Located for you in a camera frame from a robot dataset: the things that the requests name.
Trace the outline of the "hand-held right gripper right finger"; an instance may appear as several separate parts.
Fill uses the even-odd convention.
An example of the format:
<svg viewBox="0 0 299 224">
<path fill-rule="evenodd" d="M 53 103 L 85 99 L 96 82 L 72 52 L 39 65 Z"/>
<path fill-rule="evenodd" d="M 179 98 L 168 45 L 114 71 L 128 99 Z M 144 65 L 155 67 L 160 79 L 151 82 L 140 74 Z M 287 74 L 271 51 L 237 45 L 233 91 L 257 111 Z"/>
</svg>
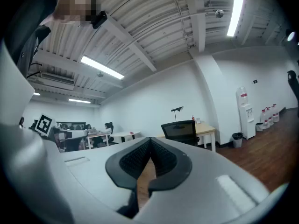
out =
<svg viewBox="0 0 299 224">
<path fill-rule="evenodd" d="M 134 217 L 141 224 L 257 224 L 268 189 L 221 154 L 158 138 L 184 152 L 189 176 L 172 190 L 153 192 Z"/>
</svg>

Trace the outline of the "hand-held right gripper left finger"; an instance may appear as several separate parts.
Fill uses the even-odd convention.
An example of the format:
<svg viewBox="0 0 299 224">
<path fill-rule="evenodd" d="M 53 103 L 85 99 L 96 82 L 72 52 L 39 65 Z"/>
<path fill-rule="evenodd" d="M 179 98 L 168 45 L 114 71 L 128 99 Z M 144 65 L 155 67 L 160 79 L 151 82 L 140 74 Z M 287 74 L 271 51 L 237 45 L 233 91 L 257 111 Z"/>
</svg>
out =
<svg viewBox="0 0 299 224">
<path fill-rule="evenodd" d="M 136 218 L 137 180 L 148 160 L 150 138 L 99 149 L 60 153 L 46 141 L 48 164 L 72 218 Z"/>
</svg>

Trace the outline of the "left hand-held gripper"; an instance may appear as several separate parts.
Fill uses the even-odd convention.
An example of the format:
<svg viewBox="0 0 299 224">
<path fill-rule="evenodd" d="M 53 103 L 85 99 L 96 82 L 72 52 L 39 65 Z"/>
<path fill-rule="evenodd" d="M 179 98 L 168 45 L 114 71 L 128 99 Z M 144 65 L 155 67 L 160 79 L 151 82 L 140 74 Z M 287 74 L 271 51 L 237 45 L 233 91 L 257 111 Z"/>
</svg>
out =
<svg viewBox="0 0 299 224">
<path fill-rule="evenodd" d="M 49 136 L 52 127 L 54 127 L 55 125 L 56 120 L 54 118 L 42 113 L 36 123 L 35 131 L 37 131 L 41 135 Z"/>
</svg>

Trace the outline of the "black mesh chair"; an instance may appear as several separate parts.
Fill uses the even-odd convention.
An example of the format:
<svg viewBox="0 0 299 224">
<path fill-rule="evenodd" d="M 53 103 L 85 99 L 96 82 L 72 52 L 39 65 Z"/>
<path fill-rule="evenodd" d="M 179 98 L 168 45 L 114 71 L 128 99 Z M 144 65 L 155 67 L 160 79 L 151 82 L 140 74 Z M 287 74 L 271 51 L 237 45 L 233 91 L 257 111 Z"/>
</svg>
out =
<svg viewBox="0 0 299 224">
<path fill-rule="evenodd" d="M 194 120 L 184 120 L 161 125 L 166 139 L 174 140 L 191 146 L 198 146 Z"/>
</svg>

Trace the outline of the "wooden work desk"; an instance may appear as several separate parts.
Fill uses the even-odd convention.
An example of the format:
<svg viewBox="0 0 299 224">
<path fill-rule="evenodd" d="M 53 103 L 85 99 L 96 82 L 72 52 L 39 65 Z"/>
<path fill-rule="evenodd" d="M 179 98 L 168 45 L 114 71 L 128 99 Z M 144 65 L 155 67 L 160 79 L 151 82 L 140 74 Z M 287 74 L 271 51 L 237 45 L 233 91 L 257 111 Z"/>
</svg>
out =
<svg viewBox="0 0 299 224">
<path fill-rule="evenodd" d="M 106 133 L 89 134 L 87 136 L 87 147 L 89 149 L 92 149 L 92 145 L 91 145 L 90 139 L 91 138 L 96 138 L 96 137 L 105 137 L 106 145 L 109 146 L 109 138 L 108 138 L 108 135 Z"/>
</svg>

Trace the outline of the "wooden desk with white legs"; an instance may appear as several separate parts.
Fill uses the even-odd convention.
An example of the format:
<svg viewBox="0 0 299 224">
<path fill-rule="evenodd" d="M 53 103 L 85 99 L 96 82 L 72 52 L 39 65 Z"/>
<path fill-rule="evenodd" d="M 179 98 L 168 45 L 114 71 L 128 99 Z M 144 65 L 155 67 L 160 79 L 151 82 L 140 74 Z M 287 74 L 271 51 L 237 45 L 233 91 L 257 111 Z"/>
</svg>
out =
<svg viewBox="0 0 299 224">
<path fill-rule="evenodd" d="M 206 124 L 206 123 L 200 123 L 200 124 L 195 124 L 196 126 L 196 135 L 199 138 L 203 138 L 204 141 L 204 148 L 207 147 L 205 137 L 209 136 L 211 137 L 211 149 L 213 152 L 216 152 L 216 143 L 215 143 L 215 128 Z M 160 138 L 165 138 L 164 134 L 158 136 Z"/>
</svg>

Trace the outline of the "grey trash bin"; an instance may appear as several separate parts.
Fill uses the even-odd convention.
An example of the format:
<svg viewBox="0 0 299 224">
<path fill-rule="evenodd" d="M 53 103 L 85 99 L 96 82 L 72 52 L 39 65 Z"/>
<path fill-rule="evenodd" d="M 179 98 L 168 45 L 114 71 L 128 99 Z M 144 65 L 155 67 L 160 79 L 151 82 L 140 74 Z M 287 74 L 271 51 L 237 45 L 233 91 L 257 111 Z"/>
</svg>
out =
<svg viewBox="0 0 299 224">
<path fill-rule="evenodd" d="M 242 146 L 242 139 L 243 139 L 243 134 L 242 133 L 233 133 L 232 138 L 233 138 L 234 148 L 239 148 L 239 147 Z"/>
</svg>

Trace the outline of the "ceiling air conditioner unit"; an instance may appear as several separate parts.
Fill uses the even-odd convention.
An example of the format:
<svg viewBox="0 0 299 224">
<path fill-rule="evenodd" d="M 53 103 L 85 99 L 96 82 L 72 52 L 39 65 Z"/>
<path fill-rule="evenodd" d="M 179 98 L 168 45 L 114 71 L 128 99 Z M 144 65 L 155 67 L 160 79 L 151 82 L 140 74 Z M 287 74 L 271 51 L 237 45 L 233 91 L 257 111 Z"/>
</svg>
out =
<svg viewBox="0 0 299 224">
<path fill-rule="evenodd" d="M 47 86 L 72 91 L 75 87 L 74 79 L 43 72 L 39 80 Z"/>
</svg>

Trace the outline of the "white water dispenser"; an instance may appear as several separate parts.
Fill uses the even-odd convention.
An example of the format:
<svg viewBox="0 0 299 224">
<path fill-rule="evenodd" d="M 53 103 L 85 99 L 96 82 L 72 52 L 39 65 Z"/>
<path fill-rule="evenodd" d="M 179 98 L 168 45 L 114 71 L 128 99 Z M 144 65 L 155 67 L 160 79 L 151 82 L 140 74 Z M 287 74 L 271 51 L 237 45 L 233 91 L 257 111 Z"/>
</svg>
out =
<svg viewBox="0 0 299 224">
<path fill-rule="evenodd" d="M 256 123 L 252 104 L 245 104 L 239 107 L 241 131 L 245 139 L 253 138 L 256 135 Z"/>
</svg>

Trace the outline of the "black desk lamp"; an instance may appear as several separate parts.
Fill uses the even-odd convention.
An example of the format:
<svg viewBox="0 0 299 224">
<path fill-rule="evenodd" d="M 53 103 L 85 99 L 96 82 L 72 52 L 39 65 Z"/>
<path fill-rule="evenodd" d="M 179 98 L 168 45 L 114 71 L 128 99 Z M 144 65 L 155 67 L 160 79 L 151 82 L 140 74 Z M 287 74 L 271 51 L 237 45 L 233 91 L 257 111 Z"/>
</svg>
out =
<svg viewBox="0 0 299 224">
<path fill-rule="evenodd" d="M 180 112 L 183 108 L 184 108 L 184 107 L 181 106 L 181 107 L 178 107 L 178 108 L 171 109 L 171 112 L 174 112 L 175 121 L 177 121 L 177 118 L 176 118 L 176 112 Z"/>
</svg>

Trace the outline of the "row of water jugs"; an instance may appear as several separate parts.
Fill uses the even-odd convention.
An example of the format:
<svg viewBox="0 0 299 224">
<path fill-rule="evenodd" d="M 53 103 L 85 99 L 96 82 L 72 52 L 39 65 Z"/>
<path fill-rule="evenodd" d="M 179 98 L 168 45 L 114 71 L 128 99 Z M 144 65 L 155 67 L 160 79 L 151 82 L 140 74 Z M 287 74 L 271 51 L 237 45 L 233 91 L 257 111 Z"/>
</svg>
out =
<svg viewBox="0 0 299 224">
<path fill-rule="evenodd" d="M 265 107 L 260 114 L 262 129 L 270 128 L 274 123 L 279 122 L 279 110 L 277 104 Z"/>
</svg>

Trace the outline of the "large clear dispenser bottle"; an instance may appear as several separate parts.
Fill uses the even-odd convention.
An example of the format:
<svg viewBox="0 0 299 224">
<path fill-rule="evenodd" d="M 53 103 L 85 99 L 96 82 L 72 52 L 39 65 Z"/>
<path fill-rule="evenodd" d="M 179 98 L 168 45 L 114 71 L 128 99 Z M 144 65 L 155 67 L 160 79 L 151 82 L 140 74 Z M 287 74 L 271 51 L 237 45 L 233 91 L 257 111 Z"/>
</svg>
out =
<svg viewBox="0 0 299 224">
<path fill-rule="evenodd" d="M 248 101 L 248 95 L 246 88 L 244 86 L 240 86 L 236 90 L 236 99 L 237 99 L 237 104 L 239 106 L 241 105 L 246 105 Z"/>
</svg>

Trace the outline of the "person's dark clothing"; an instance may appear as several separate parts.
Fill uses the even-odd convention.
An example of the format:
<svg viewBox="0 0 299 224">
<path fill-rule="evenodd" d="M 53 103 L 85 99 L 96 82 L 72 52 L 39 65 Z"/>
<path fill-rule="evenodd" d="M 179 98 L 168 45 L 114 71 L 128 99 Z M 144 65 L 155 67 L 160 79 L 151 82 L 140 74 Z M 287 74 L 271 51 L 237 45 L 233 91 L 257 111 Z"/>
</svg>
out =
<svg viewBox="0 0 299 224">
<path fill-rule="evenodd" d="M 36 50 L 50 29 L 40 24 L 57 5 L 57 0 L 24 0 L 4 33 L 9 54 L 24 77 L 27 77 Z"/>
</svg>

